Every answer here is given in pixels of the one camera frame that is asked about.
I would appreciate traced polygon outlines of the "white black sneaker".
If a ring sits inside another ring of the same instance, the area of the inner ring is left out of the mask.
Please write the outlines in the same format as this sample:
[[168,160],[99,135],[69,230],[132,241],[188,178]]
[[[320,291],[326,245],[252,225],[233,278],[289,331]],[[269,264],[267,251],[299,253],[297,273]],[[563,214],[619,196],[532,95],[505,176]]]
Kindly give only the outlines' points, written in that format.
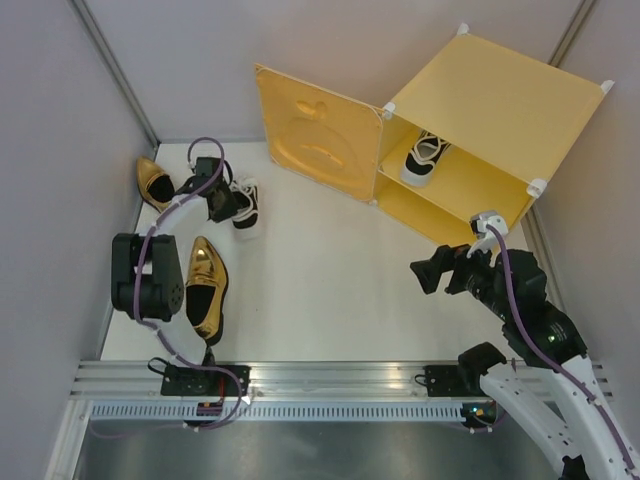
[[239,205],[231,218],[234,233],[239,240],[253,239],[260,232],[259,184],[252,177],[240,177],[233,182],[231,190]]
[[406,156],[400,174],[401,181],[413,187],[426,186],[450,146],[448,141],[423,130]]

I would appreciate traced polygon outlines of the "yellow cabinet door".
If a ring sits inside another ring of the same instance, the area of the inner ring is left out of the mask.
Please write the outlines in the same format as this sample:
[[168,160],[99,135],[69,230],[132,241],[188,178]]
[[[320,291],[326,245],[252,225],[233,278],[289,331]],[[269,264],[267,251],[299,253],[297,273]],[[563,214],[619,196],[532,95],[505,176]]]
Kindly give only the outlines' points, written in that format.
[[383,132],[381,110],[261,64],[254,72],[272,160],[370,201]]

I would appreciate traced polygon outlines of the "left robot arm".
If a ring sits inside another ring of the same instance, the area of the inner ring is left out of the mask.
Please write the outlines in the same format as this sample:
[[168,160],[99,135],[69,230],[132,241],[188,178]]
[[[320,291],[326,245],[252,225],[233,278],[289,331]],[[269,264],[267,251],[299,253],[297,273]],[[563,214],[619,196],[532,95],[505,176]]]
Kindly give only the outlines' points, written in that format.
[[176,188],[156,162],[138,158],[139,193],[159,215],[145,232],[112,240],[114,309],[149,329],[173,362],[188,366],[183,383],[198,396],[218,384],[213,348],[223,336],[230,277],[212,240],[186,226],[230,217],[225,168],[220,157],[200,157]]

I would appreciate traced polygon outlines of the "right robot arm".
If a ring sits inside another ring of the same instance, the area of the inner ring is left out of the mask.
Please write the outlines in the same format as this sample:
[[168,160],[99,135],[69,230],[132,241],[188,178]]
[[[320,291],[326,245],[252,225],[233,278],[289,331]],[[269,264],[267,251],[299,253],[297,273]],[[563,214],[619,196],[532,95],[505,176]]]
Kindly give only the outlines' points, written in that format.
[[639,452],[614,418],[577,327],[548,300],[547,276],[533,253],[506,249],[494,258],[468,245],[443,245],[410,269],[425,294],[450,274],[447,294],[468,293],[499,318],[509,347],[538,372],[557,408],[533,394],[489,342],[459,355],[463,392],[496,401],[562,479],[638,478]]

